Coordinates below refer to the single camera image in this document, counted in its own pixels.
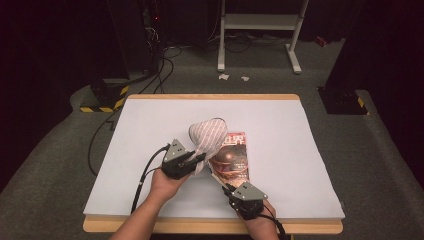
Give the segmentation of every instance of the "white board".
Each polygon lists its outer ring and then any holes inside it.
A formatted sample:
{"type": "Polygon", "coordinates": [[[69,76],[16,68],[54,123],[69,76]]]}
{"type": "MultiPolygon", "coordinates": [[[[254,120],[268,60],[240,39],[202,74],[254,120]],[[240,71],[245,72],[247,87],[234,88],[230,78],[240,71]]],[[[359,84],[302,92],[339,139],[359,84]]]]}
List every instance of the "white board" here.
{"type": "MultiPolygon", "coordinates": [[[[300,100],[127,99],[84,210],[128,216],[151,156],[178,139],[187,150],[191,124],[222,118],[246,133],[249,175],[282,219],[343,219],[340,202],[313,139],[300,100]]],[[[161,164],[163,154],[151,168],[161,164]]],[[[139,204],[151,183],[144,183],[139,204]]],[[[207,167],[191,176],[160,217],[237,218],[207,167]]]]}

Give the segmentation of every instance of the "human hand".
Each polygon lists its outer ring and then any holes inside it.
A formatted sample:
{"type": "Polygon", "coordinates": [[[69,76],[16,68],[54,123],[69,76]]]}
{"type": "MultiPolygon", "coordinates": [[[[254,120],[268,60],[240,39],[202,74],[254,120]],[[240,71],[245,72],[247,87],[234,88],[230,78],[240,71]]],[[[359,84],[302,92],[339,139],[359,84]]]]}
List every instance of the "human hand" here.
{"type": "Polygon", "coordinates": [[[189,175],[182,177],[179,180],[168,178],[165,173],[159,168],[153,173],[152,184],[147,199],[154,199],[156,203],[165,204],[169,199],[177,194],[178,189],[189,178],[189,175]]]}
{"type": "MultiPolygon", "coordinates": [[[[274,207],[268,202],[268,200],[264,200],[264,210],[261,212],[263,215],[267,215],[269,217],[274,217],[276,215],[276,211],[274,207]]],[[[257,217],[251,220],[244,220],[240,214],[237,214],[239,218],[243,221],[244,225],[247,228],[250,236],[254,240],[272,240],[278,239],[277,229],[275,223],[270,219],[264,217],[257,217]]]]}

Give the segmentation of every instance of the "magazine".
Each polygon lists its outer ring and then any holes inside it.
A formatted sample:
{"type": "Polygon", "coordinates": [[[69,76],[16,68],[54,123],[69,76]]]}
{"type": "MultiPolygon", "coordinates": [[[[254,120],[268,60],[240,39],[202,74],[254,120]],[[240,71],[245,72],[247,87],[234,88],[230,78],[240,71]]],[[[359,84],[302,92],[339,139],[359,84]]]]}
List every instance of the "magazine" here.
{"type": "Polygon", "coordinates": [[[212,176],[223,186],[239,187],[249,181],[249,165],[244,132],[227,133],[218,153],[209,159],[212,176]]]}

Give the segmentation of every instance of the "white shelf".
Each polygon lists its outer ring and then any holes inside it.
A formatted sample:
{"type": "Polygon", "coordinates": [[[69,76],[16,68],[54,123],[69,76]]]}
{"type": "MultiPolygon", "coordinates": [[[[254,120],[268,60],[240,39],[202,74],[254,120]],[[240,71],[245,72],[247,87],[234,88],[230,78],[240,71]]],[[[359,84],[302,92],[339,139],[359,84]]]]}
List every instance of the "white shelf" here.
{"type": "Polygon", "coordinates": [[[295,30],[298,15],[226,14],[225,29],[295,30]]]}

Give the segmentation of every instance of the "wooden table edge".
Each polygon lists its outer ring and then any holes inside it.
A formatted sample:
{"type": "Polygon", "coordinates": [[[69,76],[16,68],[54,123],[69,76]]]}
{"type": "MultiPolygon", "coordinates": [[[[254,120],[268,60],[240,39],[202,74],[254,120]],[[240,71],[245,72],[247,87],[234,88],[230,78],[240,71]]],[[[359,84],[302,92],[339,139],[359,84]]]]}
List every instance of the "wooden table edge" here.
{"type": "Polygon", "coordinates": [[[132,94],[128,99],[300,100],[296,94],[132,94]]]}
{"type": "MultiPolygon", "coordinates": [[[[115,232],[126,217],[86,216],[84,231],[115,232]]],[[[287,234],[339,234],[342,221],[284,220],[280,219],[287,234]]],[[[153,233],[164,234],[247,234],[239,219],[158,218],[153,233]]]]}

